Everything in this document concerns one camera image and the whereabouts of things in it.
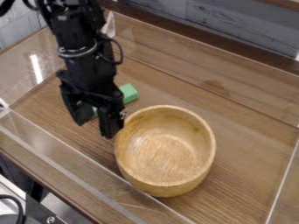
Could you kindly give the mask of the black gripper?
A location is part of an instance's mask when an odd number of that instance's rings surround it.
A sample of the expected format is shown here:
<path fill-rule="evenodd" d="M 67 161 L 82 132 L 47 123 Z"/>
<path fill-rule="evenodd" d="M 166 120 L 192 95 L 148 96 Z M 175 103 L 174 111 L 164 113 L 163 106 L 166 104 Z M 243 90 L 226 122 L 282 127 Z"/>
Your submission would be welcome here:
<path fill-rule="evenodd" d="M 87 103 L 87 92 L 96 83 L 115 83 L 118 66 L 111 47 L 88 49 L 83 52 L 59 48 L 58 54 L 64 60 L 66 68 L 56 73 L 60 79 L 60 94 L 74 122 L 82 126 L 94 116 L 92 106 Z M 124 128 L 126 112 L 106 105 L 98 109 L 100 135 L 112 139 Z"/>

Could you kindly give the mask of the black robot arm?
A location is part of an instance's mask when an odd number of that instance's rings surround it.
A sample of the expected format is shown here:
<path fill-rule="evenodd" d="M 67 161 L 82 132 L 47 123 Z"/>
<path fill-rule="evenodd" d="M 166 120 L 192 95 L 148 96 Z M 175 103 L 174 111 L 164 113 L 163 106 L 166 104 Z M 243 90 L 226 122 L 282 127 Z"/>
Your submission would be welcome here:
<path fill-rule="evenodd" d="M 35 2 L 66 64 L 56 77 L 70 115 L 78 125 L 96 117 L 100 134 L 110 139 L 124 127 L 124 94 L 115 83 L 124 54 L 114 53 L 120 44 L 102 31 L 104 10 L 96 0 Z"/>

